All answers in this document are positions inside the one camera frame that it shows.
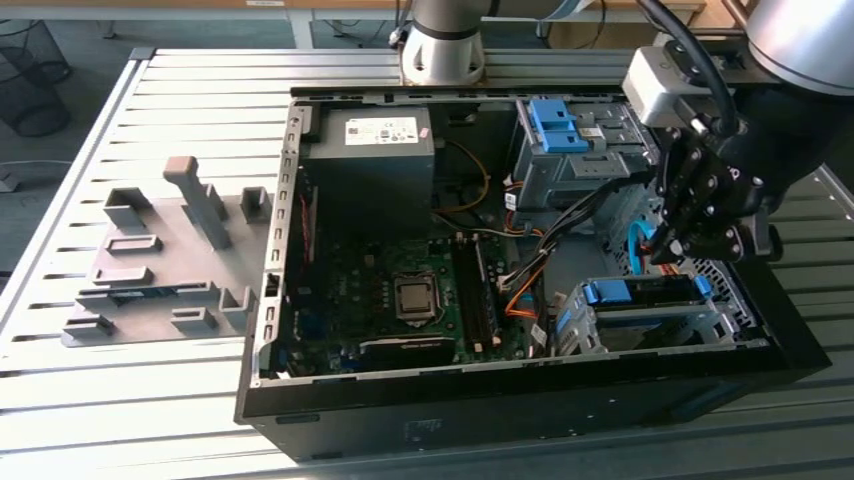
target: blue plastic latch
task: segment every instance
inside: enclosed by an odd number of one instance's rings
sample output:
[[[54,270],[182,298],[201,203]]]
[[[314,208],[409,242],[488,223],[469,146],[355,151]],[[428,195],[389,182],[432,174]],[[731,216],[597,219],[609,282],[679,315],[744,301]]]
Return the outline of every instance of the blue plastic latch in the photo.
[[[565,327],[565,324],[569,323],[571,318],[572,318],[572,312],[567,308],[565,312],[563,312],[563,316],[560,317],[560,321],[557,322],[557,333],[560,333],[560,331],[563,330],[563,327]]]
[[[699,290],[699,294],[703,298],[711,298],[713,295],[713,289],[711,288],[708,279],[703,275],[697,275],[693,277],[693,284],[696,285],[696,289]]]
[[[631,293],[624,280],[597,280],[592,286],[599,293],[601,303],[631,302]]]
[[[592,288],[592,285],[584,285],[584,298],[587,298],[587,305],[595,305],[599,303],[599,294],[596,290]]]
[[[632,275],[643,275],[643,266],[640,265],[640,256],[637,255],[637,241],[640,236],[644,239],[652,238],[655,228],[645,220],[635,220],[628,225],[628,266]]]
[[[584,153],[589,144],[575,130],[575,116],[563,100],[531,100],[531,120],[543,137],[545,153]]]

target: ram slot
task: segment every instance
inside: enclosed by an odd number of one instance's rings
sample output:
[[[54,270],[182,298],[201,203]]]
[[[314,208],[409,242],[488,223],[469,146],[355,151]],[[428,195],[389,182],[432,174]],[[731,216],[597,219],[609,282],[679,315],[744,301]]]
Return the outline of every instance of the ram slot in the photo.
[[[476,237],[456,238],[451,244],[451,259],[465,343],[475,353],[480,353],[487,346],[497,346],[500,339],[495,293],[485,276]]]

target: table leg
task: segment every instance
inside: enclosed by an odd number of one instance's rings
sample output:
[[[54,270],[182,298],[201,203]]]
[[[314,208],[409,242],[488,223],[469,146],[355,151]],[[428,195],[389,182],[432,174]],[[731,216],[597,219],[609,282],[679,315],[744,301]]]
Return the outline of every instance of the table leg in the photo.
[[[293,43],[298,49],[314,48],[314,39],[310,32],[310,10],[289,10],[288,20],[293,30]]]
[[[106,40],[116,38],[116,22],[113,20],[97,20],[94,23],[97,23],[101,38]]]

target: white cable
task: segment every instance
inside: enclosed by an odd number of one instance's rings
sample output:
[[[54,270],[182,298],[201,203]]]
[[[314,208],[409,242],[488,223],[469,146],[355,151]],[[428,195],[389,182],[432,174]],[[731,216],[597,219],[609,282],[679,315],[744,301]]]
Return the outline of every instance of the white cable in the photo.
[[[62,165],[70,165],[73,162],[65,160],[20,160],[16,162],[0,162],[0,167],[5,165],[29,165],[32,163],[61,163]]]

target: label sticker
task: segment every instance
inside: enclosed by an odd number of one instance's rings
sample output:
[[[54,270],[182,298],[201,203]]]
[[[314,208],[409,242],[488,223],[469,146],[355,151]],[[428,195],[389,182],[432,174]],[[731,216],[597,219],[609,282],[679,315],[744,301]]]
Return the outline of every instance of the label sticker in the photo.
[[[545,346],[545,331],[536,324],[531,327],[531,337],[543,347]]]
[[[579,128],[577,132],[581,134],[581,137],[601,137],[601,138],[604,138],[604,133],[601,133],[601,129],[599,127]]]
[[[504,194],[504,208],[511,212],[516,211],[516,196],[512,193]]]
[[[352,118],[344,128],[345,145],[417,143],[415,117]]]

